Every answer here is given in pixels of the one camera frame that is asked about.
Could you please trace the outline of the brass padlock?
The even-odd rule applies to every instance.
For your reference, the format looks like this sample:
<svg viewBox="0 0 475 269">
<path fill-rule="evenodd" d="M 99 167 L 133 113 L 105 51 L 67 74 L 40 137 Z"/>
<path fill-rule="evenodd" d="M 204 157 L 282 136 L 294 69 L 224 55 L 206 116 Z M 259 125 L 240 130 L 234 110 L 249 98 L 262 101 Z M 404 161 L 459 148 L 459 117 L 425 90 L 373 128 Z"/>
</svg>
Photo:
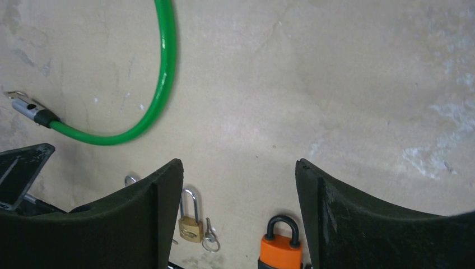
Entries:
<svg viewBox="0 0 475 269">
<path fill-rule="evenodd" d="M 132 175 L 127 175 L 127 176 L 124 178 L 124 185 L 125 185 L 126 187 L 128 187 L 128 186 L 130 186 L 130 185 L 132 185 L 132 184 L 134 184 L 134 183 L 136 183 L 136 182 L 137 182 L 137 179 L 136 179 L 134 176 L 132 176 Z"/>
<path fill-rule="evenodd" d="M 193 215 L 185 214 L 184 196 L 189 195 L 193 202 Z M 188 188 L 183 188 L 179 201 L 179 233 L 180 236 L 192 243 L 201 243 L 204 239 L 203 222 L 199 216 L 199 201 L 197 195 Z"/>
</svg>

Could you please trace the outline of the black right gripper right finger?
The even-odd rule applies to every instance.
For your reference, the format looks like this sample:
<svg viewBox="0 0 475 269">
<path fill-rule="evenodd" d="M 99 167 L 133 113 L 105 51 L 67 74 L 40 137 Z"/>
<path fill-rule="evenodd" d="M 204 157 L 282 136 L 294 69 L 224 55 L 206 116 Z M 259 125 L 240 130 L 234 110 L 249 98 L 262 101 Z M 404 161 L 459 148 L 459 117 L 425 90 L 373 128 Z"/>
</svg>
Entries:
<svg viewBox="0 0 475 269">
<path fill-rule="evenodd" d="M 314 268 L 473 268 L 474 212 L 440 216 L 365 193 L 306 159 L 296 189 Z"/>
</svg>

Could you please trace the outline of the green cable lock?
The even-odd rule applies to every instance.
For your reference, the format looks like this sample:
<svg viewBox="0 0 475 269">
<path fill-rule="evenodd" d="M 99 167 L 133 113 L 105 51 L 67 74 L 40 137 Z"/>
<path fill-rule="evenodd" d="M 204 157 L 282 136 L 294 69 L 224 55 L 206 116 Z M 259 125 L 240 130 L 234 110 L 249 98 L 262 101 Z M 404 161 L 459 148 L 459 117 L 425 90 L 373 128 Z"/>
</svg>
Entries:
<svg viewBox="0 0 475 269">
<path fill-rule="evenodd" d="M 20 91 L 6 91 L 12 107 L 35 124 L 52 129 L 73 140 L 89 145 L 115 146 L 144 135 L 159 119 L 173 89 L 178 64 L 178 35 L 173 1 L 154 1 L 160 32 L 160 68 L 157 85 L 143 117 L 129 130 L 112 136 L 99 136 L 79 131 L 65 123 L 50 109 Z"/>
</svg>

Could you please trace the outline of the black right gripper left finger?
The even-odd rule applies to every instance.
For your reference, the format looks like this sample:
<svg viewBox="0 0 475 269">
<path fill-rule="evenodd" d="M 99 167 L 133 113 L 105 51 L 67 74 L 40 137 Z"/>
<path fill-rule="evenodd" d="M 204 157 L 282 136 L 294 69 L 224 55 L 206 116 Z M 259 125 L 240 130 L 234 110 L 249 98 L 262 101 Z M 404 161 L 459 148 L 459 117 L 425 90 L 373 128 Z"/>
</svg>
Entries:
<svg viewBox="0 0 475 269">
<path fill-rule="evenodd" d="M 173 159 L 70 212 L 1 212 L 2 268 L 166 268 L 184 169 Z"/>
</svg>

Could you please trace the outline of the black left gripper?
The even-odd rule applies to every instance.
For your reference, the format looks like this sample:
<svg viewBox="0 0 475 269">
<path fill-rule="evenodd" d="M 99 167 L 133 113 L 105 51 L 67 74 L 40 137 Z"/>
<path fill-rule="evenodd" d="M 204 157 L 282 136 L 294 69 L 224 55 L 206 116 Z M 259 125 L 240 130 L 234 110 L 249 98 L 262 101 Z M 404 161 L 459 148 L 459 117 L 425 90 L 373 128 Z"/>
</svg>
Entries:
<svg viewBox="0 0 475 269">
<path fill-rule="evenodd" d="M 66 213 L 28 194 L 54 152 L 55 147 L 48 143 L 1 152 L 1 214 L 38 216 Z"/>
</svg>

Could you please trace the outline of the orange black lock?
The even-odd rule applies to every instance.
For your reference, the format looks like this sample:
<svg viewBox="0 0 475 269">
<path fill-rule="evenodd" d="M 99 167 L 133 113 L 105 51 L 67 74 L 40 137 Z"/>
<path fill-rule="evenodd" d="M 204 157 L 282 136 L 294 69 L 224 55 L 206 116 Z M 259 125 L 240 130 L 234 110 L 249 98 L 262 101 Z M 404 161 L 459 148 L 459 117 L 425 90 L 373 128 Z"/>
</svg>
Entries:
<svg viewBox="0 0 475 269">
<path fill-rule="evenodd" d="M 292 232 L 290 237 L 274 232 L 274 227 L 279 222 L 290 227 Z M 300 231 L 294 219 L 287 215 L 276 215 L 270 218 L 266 233 L 260 241 L 257 268 L 303 268 Z"/>
</svg>

